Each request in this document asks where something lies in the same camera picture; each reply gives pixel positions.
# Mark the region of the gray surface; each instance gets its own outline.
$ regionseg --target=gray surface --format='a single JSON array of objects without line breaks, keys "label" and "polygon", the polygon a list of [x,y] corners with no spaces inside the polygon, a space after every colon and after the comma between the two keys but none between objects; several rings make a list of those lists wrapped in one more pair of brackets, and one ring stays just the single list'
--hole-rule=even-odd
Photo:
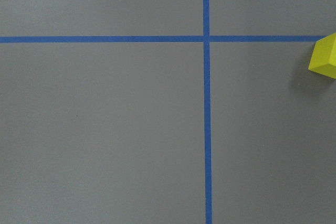
[{"label": "gray surface", "polygon": [[212,35],[328,35],[335,0],[210,0]]},{"label": "gray surface", "polygon": [[202,0],[0,0],[0,36],[201,35]]},{"label": "gray surface", "polygon": [[0,223],[204,223],[202,44],[0,55]]},{"label": "gray surface", "polygon": [[313,43],[211,45],[214,224],[336,220],[336,83]]}]

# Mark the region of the cube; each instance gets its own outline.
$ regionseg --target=cube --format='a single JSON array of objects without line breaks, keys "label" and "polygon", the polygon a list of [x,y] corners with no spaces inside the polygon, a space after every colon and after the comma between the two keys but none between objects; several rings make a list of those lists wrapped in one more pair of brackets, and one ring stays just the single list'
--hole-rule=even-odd
[{"label": "cube", "polygon": [[308,69],[336,79],[336,33],[316,42]]}]

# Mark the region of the cube top face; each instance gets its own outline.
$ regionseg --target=cube top face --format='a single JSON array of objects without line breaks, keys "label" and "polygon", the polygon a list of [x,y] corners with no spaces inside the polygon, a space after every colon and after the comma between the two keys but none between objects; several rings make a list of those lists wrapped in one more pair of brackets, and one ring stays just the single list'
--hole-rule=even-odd
[{"label": "cube top face", "polygon": [[308,69],[336,79],[336,33],[316,42]]}]

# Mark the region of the yellow object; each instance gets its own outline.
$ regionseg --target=yellow object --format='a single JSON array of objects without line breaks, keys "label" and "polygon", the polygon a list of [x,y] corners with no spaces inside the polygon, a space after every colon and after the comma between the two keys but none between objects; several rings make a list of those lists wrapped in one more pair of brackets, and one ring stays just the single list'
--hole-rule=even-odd
[{"label": "yellow object", "polygon": [[336,79],[336,33],[316,42],[308,69]]}]

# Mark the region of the yellow cube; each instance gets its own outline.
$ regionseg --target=yellow cube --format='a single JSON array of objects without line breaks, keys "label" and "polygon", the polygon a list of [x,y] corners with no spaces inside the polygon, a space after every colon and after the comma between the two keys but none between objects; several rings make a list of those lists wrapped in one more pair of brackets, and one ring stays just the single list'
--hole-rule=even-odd
[{"label": "yellow cube", "polygon": [[308,69],[336,79],[336,33],[316,42]]}]

